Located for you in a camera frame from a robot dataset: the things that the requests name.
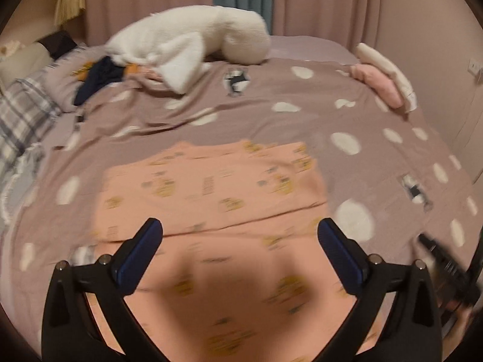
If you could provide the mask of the navy blue garment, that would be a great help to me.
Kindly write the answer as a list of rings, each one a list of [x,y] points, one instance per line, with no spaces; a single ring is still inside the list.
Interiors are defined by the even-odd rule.
[[[117,65],[109,56],[104,56],[95,62],[87,72],[84,83],[80,85],[75,95],[74,106],[83,105],[92,95],[109,84],[123,80],[124,66]]]

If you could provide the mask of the plaid pillow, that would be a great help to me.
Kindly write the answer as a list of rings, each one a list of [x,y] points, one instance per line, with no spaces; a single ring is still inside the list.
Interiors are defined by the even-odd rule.
[[[52,128],[60,107],[43,87],[43,70],[18,78],[1,96],[1,172]]]

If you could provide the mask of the beige headboard cushion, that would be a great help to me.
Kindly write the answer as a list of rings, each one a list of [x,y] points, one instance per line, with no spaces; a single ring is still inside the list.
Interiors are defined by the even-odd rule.
[[[26,78],[53,62],[41,43],[32,43],[7,57],[0,65],[1,92],[5,92],[18,78]]]

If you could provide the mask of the mauve spotted blanket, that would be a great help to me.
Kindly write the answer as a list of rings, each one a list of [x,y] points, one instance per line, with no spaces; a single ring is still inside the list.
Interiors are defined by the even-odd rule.
[[[54,265],[99,255],[93,218],[105,173],[185,143],[301,142],[317,163],[328,214],[367,252],[389,262],[430,262],[426,232],[469,263],[482,210],[462,169],[422,111],[391,110],[343,65],[272,59],[246,70],[218,62],[185,97],[133,77],[87,102],[85,119],[49,157],[15,220],[9,250],[14,324],[40,347]]]

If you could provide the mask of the grey folded garment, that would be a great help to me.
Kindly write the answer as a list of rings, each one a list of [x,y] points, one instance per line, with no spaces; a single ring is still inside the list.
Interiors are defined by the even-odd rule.
[[[32,144],[20,156],[1,183],[1,230],[9,226],[38,176],[45,157],[41,143]]]

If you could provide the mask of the mustard yellow garment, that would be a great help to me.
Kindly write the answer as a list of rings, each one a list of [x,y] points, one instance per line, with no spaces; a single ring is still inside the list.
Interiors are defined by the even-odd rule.
[[[88,77],[90,69],[93,67],[94,62],[88,61],[80,69],[77,69],[71,73],[73,77],[76,77],[78,81],[84,82]],[[123,69],[123,75],[136,74],[142,71],[142,69],[136,64],[129,64]]]

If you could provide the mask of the mauve pillow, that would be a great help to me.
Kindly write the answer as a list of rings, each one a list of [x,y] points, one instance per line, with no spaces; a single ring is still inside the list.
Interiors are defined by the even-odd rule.
[[[81,82],[73,72],[88,62],[96,62],[106,55],[103,45],[75,47],[46,67],[43,74],[43,88],[63,113],[75,111],[74,99]]]

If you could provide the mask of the pink and white clothes pile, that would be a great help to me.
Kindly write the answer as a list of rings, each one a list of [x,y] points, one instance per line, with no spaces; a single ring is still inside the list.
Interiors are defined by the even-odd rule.
[[[391,109],[411,113],[417,108],[417,95],[401,69],[365,43],[355,48],[359,63],[350,67],[350,76],[373,89]]]

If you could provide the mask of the peach cartoon print shirt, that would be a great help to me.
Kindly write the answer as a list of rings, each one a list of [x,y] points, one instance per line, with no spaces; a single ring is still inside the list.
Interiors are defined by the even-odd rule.
[[[354,305],[322,251],[328,200],[301,142],[181,143],[109,169],[97,253],[147,218],[164,237],[126,302],[172,361],[311,361]]]

